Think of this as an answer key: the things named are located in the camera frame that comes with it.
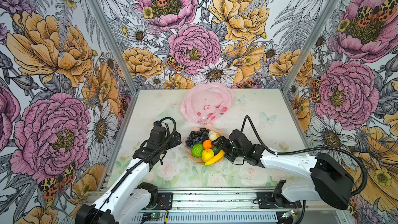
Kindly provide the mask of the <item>pink plastic bag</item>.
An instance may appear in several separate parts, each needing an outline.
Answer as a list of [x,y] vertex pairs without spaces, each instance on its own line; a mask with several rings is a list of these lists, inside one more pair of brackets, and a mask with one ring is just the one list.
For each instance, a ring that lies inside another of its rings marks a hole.
[[207,125],[225,114],[233,101],[233,91],[221,83],[198,85],[188,90],[180,111],[187,121]]

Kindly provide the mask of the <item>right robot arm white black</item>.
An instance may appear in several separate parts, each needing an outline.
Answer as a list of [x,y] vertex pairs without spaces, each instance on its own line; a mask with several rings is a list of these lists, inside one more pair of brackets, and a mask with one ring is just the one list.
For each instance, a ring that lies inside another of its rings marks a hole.
[[323,201],[340,210],[349,206],[353,178],[326,153],[311,156],[304,152],[283,155],[267,151],[262,145],[249,141],[240,130],[234,130],[229,138],[220,136],[211,143],[224,151],[224,157],[230,162],[242,158],[253,167],[277,169],[304,179],[301,183],[280,180],[271,195],[277,206],[297,201]]

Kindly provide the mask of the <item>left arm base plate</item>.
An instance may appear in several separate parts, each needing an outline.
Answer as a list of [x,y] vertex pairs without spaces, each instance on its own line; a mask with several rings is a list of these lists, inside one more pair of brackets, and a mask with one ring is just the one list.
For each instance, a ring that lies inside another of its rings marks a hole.
[[173,196],[171,192],[161,192],[150,197],[149,204],[145,210],[170,210],[173,206]]

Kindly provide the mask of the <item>yellow fake lemon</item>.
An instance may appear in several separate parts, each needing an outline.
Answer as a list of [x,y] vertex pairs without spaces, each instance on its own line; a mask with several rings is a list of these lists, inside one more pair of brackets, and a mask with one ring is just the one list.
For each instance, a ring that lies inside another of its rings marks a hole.
[[204,149],[202,151],[202,161],[204,163],[207,163],[210,159],[212,159],[215,156],[214,151],[212,149]]

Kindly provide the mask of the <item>orange fake fruit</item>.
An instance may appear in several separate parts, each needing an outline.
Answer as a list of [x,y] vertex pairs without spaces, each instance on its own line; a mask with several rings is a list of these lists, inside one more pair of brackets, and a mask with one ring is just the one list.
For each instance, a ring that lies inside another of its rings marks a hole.
[[204,141],[203,144],[202,144],[202,146],[203,146],[203,148],[206,149],[206,150],[211,149],[211,148],[213,147],[213,145],[212,145],[212,143],[211,143],[211,140],[206,140],[206,141]]

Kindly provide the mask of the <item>beige fake potato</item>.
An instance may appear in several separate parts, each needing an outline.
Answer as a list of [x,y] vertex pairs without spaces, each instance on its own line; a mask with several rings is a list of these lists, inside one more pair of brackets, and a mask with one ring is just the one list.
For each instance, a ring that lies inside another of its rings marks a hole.
[[217,132],[213,131],[213,130],[210,130],[209,133],[208,133],[208,139],[209,139],[210,141],[215,141],[215,140],[217,140],[219,137],[220,137],[220,135],[219,135]]

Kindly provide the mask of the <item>pink scalloped bowl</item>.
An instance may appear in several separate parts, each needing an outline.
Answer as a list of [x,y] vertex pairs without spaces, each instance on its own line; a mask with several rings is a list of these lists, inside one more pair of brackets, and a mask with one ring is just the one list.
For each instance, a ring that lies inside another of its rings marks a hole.
[[[220,136],[225,136],[225,134],[226,134],[223,130],[221,130],[221,129],[216,129],[216,128],[214,128],[214,127],[213,127],[212,125],[210,125],[210,124],[207,124],[207,125],[205,125],[205,126],[203,126],[203,127],[195,127],[195,128],[193,128],[192,131],[198,131],[200,128],[206,128],[206,129],[209,129],[209,130],[213,130],[213,131],[217,132]],[[190,160],[194,161],[195,163],[197,163],[197,164],[199,164],[199,165],[201,165],[201,166],[204,166],[205,163],[202,161],[202,158],[196,158],[196,157],[194,157],[194,156],[192,155],[192,153],[191,153],[191,148],[188,148],[188,147],[186,146],[186,139],[187,139],[187,138],[184,139],[183,144],[184,144],[184,147],[185,147],[185,149],[186,149],[186,155],[187,155],[187,157],[188,157]]]

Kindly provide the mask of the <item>dark green fake fruit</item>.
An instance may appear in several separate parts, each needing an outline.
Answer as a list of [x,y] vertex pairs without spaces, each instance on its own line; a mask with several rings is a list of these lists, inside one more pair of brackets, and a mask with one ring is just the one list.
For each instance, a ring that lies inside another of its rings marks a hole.
[[214,153],[215,156],[220,152],[220,149],[218,149],[218,148],[215,147],[215,146],[213,146],[213,147],[211,148],[211,150],[213,151],[213,153]]

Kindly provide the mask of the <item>green fake lime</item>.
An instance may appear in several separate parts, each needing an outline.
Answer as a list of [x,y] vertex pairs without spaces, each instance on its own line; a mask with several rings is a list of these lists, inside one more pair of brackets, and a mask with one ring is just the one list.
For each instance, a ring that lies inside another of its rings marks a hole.
[[204,147],[202,144],[195,144],[192,149],[191,153],[194,157],[196,158],[201,158],[202,157],[202,152],[204,151]]

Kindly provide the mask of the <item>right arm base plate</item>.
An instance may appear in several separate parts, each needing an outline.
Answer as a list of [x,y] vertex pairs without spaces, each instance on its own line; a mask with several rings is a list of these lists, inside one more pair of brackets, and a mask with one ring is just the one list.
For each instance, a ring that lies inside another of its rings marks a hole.
[[257,204],[260,209],[277,209],[277,208],[301,208],[300,201],[290,202],[282,195],[274,196],[270,191],[260,191],[256,193],[253,204]]

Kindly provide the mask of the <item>yellow fake banana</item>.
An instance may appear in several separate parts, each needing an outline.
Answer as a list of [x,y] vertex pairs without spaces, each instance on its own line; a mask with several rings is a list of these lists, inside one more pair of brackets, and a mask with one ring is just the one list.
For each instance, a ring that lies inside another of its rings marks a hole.
[[211,166],[214,163],[217,163],[220,161],[223,157],[225,156],[225,152],[223,150],[219,151],[219,153],[215,156],[213,156],[211,159],[209,159],[206,163],[205,166]]

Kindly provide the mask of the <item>dark fake grape bunch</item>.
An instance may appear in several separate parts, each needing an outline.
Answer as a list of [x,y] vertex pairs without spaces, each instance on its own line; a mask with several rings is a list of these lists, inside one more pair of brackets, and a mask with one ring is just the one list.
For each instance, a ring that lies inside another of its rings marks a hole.
[[210,130],[206,128],[200,128],[198,131],[191,131],[186,139],[186,146],[188,148],[193,148],[196,144],[202,144],[209,139],[209,132]]

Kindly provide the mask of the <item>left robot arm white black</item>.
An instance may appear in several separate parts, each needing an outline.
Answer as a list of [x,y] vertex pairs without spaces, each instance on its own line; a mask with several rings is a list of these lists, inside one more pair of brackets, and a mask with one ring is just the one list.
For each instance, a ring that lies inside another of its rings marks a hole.
[[176,128],[171,117],[154,122],[149,139],[134,153],[124,174],[92,205],[84,204],[75,223],[128,224],[144,208],[156,207],[158,187],[142,180],[157,163],[163,162],[169,149],[181,144]]

